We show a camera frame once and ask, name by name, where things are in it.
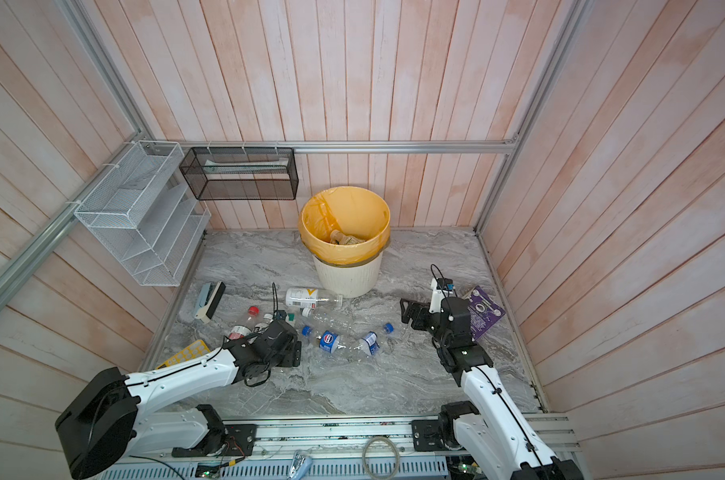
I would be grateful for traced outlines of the blue label crushed bottle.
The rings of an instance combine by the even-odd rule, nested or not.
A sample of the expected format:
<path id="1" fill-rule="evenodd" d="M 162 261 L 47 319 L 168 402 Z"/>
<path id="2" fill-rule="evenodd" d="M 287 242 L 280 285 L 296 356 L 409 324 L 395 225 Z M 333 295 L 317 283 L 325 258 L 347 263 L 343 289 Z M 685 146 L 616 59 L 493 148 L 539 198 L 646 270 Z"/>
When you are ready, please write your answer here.
<path id="1" fill-rule="evenodd" d="M 302 339 L 304 339 L 308 345 L 328 355 L 350 356 L 350 354 L 352 354 L 352 348 L 350 348 L 348 337 L 342 335 L 340 331 L 330 328 L 305 325 L 302 330 L 300 330 L 300 334 L 302 334 Z"/>

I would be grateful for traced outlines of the white cap tall bottle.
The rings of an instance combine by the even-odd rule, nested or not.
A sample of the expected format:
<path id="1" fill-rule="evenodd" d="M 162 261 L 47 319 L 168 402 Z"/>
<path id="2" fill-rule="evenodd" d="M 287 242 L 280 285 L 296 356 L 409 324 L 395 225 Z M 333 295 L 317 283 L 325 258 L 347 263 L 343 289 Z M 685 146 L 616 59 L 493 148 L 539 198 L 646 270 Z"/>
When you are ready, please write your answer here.
<path id="1" fill-rule="evenodd" d="M 264 330 L 266 330 L 266 328 L 268 328 L 268 326 L 270 326 L 270 324 L 272 323 L 272 320 L 274 320 L 274 316 L 272 316 L 272 314 L 264 314 L 260 322 L 256 324 L 256 332 L 263 332 Z"/>

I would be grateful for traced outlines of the yellow label plastic bottle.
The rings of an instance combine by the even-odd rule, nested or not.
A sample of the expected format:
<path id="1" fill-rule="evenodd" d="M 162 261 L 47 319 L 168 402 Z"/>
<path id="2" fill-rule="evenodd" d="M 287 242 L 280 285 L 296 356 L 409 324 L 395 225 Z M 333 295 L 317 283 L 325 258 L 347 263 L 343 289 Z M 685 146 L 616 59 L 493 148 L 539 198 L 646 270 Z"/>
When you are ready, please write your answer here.
<path id="1" fill-rule="evenodd" d="M 346 235 L 340 230 L 332 230 L 332 233 L 330 234 L 330 243 L 336 245 L 358 245 L 365 243 L 365 240 L 356 236 Z"/>

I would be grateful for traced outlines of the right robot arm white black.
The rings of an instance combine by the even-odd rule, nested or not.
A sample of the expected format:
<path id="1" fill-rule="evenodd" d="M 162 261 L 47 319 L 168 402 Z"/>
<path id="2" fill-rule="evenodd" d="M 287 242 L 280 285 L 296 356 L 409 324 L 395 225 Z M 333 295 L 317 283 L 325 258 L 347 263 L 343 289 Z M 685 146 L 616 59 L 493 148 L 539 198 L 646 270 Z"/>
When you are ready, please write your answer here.
<path id="1" fill-rule="evenodd" d="M 444 444 L 462 448 L 489 479 L 582 479 L 530 426 L 471 330 L 470 302 L 449 296 L 438 307 L 402 299 L 402 322 L 432 336 L 441 365 L 468 397 L 442 407 Z"/>

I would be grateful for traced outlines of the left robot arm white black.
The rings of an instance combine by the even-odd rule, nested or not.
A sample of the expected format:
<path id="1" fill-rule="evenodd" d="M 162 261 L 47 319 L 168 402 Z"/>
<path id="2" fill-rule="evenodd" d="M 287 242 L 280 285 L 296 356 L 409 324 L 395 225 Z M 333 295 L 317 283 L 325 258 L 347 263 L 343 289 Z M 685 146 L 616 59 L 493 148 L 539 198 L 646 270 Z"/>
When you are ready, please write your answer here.
<path id="1" fill-rule="evenodd" d="M 237 383 L 259 386 L 274 368 L 299 366 L 300 350 L 296 329 L 274 320 L 261 332 L 224 340 L 220 348 L 170 367 L 132 374 L 113 367 L 96 374 L 54 424 L 70 475 L 90 478 L 130 454 L 244 452 L 214 407 L 168 412 L 166 406 Z"/>

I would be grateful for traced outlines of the cream waste bin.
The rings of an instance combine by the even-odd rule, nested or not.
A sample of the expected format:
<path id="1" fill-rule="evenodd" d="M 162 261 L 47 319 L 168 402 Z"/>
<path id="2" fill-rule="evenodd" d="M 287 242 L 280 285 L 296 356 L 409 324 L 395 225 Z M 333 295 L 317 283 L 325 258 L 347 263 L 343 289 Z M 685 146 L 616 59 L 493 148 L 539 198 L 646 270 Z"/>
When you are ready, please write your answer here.
<path id="1" fill-rule="evenodd" d="M 370 292 L 379 279 L 384 253 L 380 252 L 362 263 L 354 265 L 328 264 L 314 258 L 320 285 L 344 298 L 357 298 Z"/>

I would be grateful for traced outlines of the yellow bin liner bag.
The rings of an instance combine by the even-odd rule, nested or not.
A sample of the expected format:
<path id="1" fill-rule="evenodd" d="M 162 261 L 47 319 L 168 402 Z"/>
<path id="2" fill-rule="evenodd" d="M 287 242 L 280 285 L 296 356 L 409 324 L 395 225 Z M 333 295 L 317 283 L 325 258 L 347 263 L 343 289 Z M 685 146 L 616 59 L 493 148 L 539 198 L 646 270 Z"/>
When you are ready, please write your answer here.
<path id="1" fill-rule="evenodd" d="M 377 256 L 389 244 L 391 210 L 375 192 L 356 186 L 324 190 L 304 204 L 298 220 L 304 246 L 320 260 L 354 265 Z M 330 243 L 332 230 L 364 239 L 358 245 Z"/>

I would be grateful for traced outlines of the purple framed card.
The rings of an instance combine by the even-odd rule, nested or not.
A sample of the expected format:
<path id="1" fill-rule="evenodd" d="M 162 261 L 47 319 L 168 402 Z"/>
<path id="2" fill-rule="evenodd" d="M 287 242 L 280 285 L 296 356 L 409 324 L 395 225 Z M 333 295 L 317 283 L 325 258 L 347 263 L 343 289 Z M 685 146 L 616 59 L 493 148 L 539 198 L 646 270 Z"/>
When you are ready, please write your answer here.
<path id="1" fill-rule="evenodd" d="M 491 296 L 485 290 L 482 290 L 480 286 L 471 289 L 464 296 L 464 299 L 469 302 L 471 331 L 474 340 L 482 338 L 506 316 L 506 310 L 494 302 Z"/>

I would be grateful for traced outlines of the red label water bottle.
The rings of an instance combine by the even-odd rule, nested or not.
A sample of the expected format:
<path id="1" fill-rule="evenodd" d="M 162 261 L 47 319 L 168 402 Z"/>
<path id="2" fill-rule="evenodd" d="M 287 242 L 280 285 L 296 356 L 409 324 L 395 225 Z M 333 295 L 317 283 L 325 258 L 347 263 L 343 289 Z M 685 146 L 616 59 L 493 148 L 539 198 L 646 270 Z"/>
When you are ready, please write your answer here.
<path id="1" fill-rule="evenodd" d="M 234 327 L 228 332 L 228 339 L 237 340 L 246 337 L 256 329 L 258 320 L 260 319 L 260 309 L 256 306 L 250 306 L 244 316 L 240 316 Z"/>

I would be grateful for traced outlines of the white label clear bottle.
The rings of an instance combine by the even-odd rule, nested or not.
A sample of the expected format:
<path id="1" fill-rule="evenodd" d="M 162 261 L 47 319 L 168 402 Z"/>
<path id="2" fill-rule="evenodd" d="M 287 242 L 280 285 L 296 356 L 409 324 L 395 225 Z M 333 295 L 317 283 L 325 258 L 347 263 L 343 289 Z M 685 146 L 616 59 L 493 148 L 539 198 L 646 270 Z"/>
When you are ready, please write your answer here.
<path id="1" fill-rule="evenodd" d="M 284 303 L 288 307 L 300 308 L 340 308 L 342 306 L 342 295 L 336 294 L 328 289 L 292 287 L 286 290 Z"/>

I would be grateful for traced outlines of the blue cap crushed bottle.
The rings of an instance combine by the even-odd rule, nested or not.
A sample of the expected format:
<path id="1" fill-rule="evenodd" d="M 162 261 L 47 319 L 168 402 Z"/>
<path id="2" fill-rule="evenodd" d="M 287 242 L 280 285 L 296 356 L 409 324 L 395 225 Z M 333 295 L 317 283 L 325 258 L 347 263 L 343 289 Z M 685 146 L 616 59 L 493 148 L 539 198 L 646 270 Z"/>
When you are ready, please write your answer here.
<path id="1" fill-rule="evenodd" d="M 352 334 L 352 342 L 350 342 L 350 346 L 352 346 L 350 359 L 352 361 L 362 362 L 379 358 L 382 355 L 393 354 L 393 333 L 394 326 L 392 323 L 385 323 L 380 327 L 365 332 L 354 332 Z"/>

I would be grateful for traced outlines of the clear bottle white cap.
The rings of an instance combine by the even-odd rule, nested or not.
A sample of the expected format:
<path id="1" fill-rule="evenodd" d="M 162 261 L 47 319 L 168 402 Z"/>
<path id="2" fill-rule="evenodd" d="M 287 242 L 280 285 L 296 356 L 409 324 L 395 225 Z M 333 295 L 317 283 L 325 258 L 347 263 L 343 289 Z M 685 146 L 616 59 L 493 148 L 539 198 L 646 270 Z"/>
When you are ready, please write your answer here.
<path id="1" fill-rule="evenodd" d="M 352 314 L 344 310 L 306 307 L 302 310 L 304 325 L 314 330 L 330 330 L 336 333 L 352 333 L 358 330 Z"/>

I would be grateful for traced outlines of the yellow calculator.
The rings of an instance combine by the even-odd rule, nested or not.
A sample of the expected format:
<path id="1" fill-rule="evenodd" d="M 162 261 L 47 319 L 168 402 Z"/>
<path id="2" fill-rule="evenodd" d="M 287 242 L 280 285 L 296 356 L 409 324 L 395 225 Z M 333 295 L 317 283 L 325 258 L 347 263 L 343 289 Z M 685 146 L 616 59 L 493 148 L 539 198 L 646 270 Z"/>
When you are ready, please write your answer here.
<path id="1" fill-rule="evenodd" d="M 186 362 L 188 360 L 193 360 L 202 356 L 205 356 L 206 354 L 210 353 L 210 347 L 208 347 L 208 344 L 204 342 L 202 339 L 194 340 L 190 345 L 186 346 L 184 349 L 180 350 L 178 353 L 174 354 L 173 356 L 170 356 L 166 361 L 162 362 L 158 369 L 162 368 L 168 368 L 170 366 Z"/>

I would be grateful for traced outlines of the black smartphone white case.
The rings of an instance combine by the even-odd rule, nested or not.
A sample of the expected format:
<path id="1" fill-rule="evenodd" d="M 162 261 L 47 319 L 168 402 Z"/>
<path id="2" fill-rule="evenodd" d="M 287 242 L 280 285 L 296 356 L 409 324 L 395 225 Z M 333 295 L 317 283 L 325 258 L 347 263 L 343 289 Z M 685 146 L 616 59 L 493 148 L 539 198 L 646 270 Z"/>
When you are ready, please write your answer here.
<path id="1" fill-rule="evenodd" d="M 196 314 L 194 318 L 204 323 L 210 322 L 218 309 L 218 304 L 224 296 L 226 284 L 224 282 L 208 282 L 202 286 L 198 302 L 196 302 Z"/>

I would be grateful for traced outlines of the black mesh basket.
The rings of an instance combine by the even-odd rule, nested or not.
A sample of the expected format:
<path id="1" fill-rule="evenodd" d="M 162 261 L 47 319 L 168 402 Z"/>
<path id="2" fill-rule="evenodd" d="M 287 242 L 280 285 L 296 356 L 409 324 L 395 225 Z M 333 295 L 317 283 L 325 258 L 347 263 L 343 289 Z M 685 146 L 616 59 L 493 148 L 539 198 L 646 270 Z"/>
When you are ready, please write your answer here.
<path id="1" fill-rule="evenodd" d="M 294 200 L 300 184 L 294 151 L 282 147 L 192 147 L 180 173 L 202 201 Z"/>

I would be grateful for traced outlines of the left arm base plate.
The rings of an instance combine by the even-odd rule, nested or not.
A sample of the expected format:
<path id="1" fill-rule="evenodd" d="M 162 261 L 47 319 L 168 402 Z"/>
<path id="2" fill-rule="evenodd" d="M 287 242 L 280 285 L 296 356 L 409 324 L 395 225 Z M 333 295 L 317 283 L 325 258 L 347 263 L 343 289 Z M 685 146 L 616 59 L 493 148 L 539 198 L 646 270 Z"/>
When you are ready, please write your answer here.
<path id="1" fill-rule="evenodd" d="M 172 457 L 248 457 L 252 455 L 252 450 L 254 450 L 257 429 L 256 424 L 234 424 L 214 428 L 196 446 L 188 449 L 174 448 Z"/>

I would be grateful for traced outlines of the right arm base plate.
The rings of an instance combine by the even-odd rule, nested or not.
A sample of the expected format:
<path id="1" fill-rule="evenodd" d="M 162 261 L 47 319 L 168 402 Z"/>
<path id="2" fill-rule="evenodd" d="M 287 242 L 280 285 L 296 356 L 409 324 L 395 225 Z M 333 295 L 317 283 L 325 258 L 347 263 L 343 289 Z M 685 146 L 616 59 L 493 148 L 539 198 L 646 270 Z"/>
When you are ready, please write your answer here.
<path id="1" fill-rule="evenodd" d="M 413 445 L 416 452 L 436 452 L 459 449 L 448 420 L 413 420 L 411 422 Z"/>

